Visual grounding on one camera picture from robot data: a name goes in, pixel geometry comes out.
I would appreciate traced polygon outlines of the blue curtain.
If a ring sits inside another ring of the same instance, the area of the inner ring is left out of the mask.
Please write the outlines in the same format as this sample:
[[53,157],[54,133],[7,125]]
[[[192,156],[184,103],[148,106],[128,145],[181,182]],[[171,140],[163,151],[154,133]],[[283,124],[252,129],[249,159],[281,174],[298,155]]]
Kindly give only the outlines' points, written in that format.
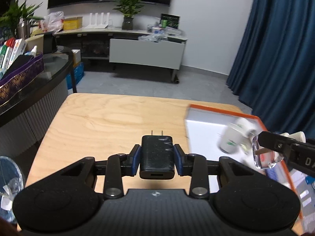
[[314,0],[253,0],[227,79],[269,131],[314,138]]

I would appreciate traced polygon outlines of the white wifi router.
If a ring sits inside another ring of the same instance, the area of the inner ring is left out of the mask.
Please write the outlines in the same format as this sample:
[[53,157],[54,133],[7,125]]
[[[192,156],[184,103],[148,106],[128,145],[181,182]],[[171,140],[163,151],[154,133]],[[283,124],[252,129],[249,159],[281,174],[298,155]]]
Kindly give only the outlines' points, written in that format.
[[101,12],[100,17],[99,13],[90,13],[89,14],[89,24],[85,29],[105,29],[109,26],[109,17],[110,13]]

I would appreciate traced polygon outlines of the white mosquito repellent plug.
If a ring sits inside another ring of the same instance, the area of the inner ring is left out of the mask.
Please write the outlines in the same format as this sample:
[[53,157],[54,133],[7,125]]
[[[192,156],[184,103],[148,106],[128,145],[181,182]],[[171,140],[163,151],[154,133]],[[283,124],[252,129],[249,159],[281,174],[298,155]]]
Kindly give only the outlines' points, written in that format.
[[260,132],[259,125],[239,117],[224,127],[217,141],[217,147],[224,153],[243,152],[249,155],[252,148],[251,141]]

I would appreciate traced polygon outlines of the blue storage crate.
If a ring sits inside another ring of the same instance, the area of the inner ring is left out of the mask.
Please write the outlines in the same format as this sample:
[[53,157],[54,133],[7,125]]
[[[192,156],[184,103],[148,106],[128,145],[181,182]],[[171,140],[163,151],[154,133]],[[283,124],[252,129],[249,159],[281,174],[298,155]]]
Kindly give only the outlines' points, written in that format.
[[[80,62],[75,68],[74,68],[74,79],[75,79],[75,85],[77,85],[82,78],[84,77],[84,63]],[[66,77],[66,83],[67,83],[67,89],[72,89],[72,79],[71,74],[68,74]]]

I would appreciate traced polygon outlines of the clear glass liquid bottle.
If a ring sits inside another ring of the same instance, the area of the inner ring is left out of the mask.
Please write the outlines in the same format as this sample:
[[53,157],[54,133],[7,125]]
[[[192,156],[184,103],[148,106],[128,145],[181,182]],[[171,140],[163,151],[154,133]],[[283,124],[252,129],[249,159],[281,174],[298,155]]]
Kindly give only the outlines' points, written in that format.
[[252,141],[254,165],[257,169],[273,168],[283,161],[284,155],[274,150],[277,147],[276,140],[284,137],[277,133],[262,131],[256,134]]

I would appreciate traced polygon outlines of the white TV cabinet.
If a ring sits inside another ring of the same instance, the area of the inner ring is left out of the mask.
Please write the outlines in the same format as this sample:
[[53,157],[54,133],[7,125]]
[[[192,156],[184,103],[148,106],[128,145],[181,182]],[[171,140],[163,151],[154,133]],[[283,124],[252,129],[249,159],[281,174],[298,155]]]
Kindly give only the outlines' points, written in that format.
[[167,41],[153,43],[139,41],[138,37],[150,35],[145,30],[75,29],[56,33],[57,44],[81,51],[83,60],[103,60],[114,64],[144,65],[166,68],[171,82],[179,83],[187,39],[163,31]]

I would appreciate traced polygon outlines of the purple gold storage tray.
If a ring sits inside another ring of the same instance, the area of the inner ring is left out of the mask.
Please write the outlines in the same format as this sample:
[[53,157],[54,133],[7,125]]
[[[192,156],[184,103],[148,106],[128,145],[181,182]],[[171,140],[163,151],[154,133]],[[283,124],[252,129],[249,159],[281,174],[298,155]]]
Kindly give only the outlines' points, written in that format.
[[42,53],[37,56],[19,55],[1,79],[1,105],[8,103],[43,71]]

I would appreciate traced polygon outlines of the green white medicine box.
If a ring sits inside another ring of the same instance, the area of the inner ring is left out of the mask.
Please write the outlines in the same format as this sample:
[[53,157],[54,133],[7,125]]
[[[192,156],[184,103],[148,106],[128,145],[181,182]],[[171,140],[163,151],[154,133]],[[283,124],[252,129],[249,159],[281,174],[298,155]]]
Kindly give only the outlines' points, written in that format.
[[3,45],[1,48],[1,73],[3,74],[7,71],[12,50],[12,44],[10,44],[9,46]]

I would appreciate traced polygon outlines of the blue trash bin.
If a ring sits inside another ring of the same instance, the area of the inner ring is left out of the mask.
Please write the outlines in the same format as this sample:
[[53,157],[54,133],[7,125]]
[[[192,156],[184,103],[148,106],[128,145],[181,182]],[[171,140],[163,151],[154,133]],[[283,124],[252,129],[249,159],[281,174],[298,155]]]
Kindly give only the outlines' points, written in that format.
[[17,224],[13,213],[13,201],[24,188],[24,178],[19,166],[9,157],[1,156],[1,218]]

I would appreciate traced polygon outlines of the yellow cardboard box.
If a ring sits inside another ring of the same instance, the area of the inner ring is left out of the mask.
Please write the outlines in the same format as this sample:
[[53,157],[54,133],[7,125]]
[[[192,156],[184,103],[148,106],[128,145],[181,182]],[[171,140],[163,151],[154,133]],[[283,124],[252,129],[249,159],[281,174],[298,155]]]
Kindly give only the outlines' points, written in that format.
[[63,22],[63,30],[75,30],[82,28],[83,17],[66,18]]

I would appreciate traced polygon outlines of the black wall charger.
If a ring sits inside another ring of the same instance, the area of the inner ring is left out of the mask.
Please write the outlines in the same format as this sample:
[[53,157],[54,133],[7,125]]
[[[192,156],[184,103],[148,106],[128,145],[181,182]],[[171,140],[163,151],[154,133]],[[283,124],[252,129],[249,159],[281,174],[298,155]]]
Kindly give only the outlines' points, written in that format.
[[171,180],[175,176],[173,140],[168,135],[142,137],[139,176],[144,180]]

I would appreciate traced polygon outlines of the small white dropper bottle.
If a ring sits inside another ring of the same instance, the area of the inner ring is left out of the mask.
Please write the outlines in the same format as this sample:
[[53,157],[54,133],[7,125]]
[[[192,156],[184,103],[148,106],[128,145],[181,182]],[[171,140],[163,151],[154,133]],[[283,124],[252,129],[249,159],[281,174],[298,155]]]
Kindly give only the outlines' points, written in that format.
[[36,54],[37,54],[37,45],[35,45],[31,51],[28,51],[25,53],[25,55],[28,55],[28,56],[32,56],[32,57],[36,57]]

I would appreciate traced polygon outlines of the black green product box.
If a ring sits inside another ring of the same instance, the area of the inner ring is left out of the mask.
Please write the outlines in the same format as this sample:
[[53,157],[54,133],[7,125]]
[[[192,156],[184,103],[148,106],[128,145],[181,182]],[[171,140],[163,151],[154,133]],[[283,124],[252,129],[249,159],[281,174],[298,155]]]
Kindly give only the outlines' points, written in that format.
[[162,28],[170,27],[173,29],[178,29],[180,17],[171,14],[161,14],[160,25]]

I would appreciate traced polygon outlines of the potted green plant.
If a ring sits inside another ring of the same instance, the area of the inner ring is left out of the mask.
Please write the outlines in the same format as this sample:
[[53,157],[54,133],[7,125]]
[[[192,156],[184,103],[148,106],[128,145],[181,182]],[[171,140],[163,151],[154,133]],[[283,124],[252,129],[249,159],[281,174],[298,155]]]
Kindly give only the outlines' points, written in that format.
[[113,10],[123,14],[122,30],[133,30],[133,18],[141,10],[144,0],[116,0]]

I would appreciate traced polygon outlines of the black glass side table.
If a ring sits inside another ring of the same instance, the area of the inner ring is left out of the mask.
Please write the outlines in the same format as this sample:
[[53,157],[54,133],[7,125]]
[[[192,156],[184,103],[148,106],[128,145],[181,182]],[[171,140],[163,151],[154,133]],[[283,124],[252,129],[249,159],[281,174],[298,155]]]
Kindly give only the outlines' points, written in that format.
[[59,46],[43,56],[44,71],[1,106],[1,156],[16,157],[38,147],[68,95],[66,77],[74,76],[73,52]]

